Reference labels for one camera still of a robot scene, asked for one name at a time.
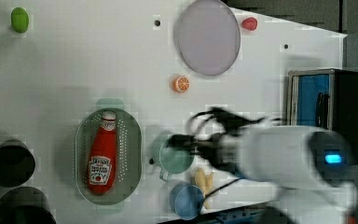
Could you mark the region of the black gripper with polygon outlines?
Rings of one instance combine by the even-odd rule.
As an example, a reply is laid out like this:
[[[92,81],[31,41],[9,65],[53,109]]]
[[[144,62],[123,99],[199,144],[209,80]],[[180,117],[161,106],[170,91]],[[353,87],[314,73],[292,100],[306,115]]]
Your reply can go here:
[[[221,107],[213,107],[211,113],[217,122],[226,130],[260,123],[264,118],[247,119],[233,114]],[[241,152],[241,135],[213,133],[207,137],[195,137],[186,134],[173,134],[167,146],[175,150],[195,152],[208,161],[213,168],[223,172],[239,172],[239,156]]]

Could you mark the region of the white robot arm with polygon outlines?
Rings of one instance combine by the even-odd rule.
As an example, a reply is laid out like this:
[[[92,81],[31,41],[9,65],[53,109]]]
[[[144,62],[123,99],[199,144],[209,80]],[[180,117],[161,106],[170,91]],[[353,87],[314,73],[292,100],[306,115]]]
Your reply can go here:
[[[351,147],[339,133],[312,126],[275,125],[248,119],[221,107],[201,113],[223,131],[206,139],[186,124],[168,146],[208,161],[213,168],[282,191],[268,203],[256,224],[350,224],[358,190],[346,179]]]

